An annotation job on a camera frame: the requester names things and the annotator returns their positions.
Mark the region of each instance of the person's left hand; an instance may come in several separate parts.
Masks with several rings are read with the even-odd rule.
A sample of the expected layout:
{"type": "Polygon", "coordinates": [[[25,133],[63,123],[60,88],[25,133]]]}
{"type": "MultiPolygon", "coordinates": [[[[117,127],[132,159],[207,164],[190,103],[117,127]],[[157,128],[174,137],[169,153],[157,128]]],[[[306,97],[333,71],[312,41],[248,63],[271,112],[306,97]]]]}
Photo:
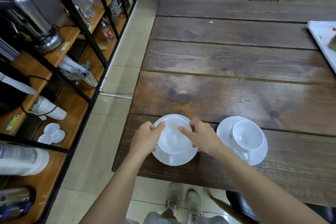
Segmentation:
{"type": "Polygon", "coordinates": [[[135,131],[129,148],[129,154],[135,154],[145,159],[148,154],[155,151],[155,146],[165,126],[165,121],[161,122],[157,127],[149,121],[142,124],[140,128],[135,131]]]}

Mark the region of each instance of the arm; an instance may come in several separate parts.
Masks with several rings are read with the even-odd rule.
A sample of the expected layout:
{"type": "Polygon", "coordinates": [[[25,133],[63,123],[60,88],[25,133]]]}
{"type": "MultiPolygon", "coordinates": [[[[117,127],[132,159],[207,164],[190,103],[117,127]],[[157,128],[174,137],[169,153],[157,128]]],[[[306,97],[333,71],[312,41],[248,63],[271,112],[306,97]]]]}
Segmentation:
{"type": "Polygon", "coordinates": [[[222,143],[208,123],[193,118],[190,126],[193,132],[181,126],[177,128],[195,146],[213,156],[225,168],[261,223],[327,223],[309,207],[238,157],[222,143]]]}
{"type": "Polygon", "coordinates": [[[144,159],[155,150],[165,121],[156,128],[149,121],[135,132],[128,155],[79,224],[122,224],[144,159]]]}

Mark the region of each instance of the shoe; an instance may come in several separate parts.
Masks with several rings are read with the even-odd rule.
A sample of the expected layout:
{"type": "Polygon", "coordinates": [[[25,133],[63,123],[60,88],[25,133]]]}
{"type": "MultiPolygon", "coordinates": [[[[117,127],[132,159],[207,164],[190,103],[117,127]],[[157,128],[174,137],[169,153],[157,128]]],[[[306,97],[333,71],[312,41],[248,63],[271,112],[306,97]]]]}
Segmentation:
{"type": "Polygon", "coordinates": [[[188,216],[192,214],[194,217],[199,217],[202,213],[201,197],[193,189],[187,191],[187,211],[188,216]]]}
{"type": "Polygon", "coordinates": [[[181,183],[172,182],[169,184],[167,199],[165,202],[165,209],[171,208],[176,214],[179,204],[181,203],[183,197],[183,186],[181,183]]]}

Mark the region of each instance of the red label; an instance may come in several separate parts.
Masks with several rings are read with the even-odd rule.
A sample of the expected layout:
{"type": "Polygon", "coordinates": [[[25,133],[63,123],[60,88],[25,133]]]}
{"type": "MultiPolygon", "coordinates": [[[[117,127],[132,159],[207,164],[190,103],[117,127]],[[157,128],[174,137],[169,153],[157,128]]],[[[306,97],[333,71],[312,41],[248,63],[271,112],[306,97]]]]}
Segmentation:
{"type": "Polygon", "coordinates": [[[113,35],[112,35],[111,30],[106,31],[106,33],[107,33],[107,36],[108,36],[109,39],[113,39],[113,35]]]}

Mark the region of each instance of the hand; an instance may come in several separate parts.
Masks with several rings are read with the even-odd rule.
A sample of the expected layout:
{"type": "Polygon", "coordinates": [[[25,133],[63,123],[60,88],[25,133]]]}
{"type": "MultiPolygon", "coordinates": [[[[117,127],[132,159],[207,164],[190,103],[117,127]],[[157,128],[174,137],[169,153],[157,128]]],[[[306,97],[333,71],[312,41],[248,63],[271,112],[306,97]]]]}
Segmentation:
{"type": "Polygon", "coordinates": [[[135,131],[129,148],[129,154],[135,154],[145,159],[148,154],[155,151],[155,146],[159,141],[162,130],[166,122],[161,122],[155,127],[149,121],[146,121],[135,131]]]}
{"type": "Polygon", "coordinates": [[[194,117],[189,125],[192,132],[182,126],[178,126],[177,129],[192,141],[194,148],[198,147],[198,149],[214,156],[218,148],[223,147],[223,142],[208,123],[201,122],[197,117],[194,117]]]}

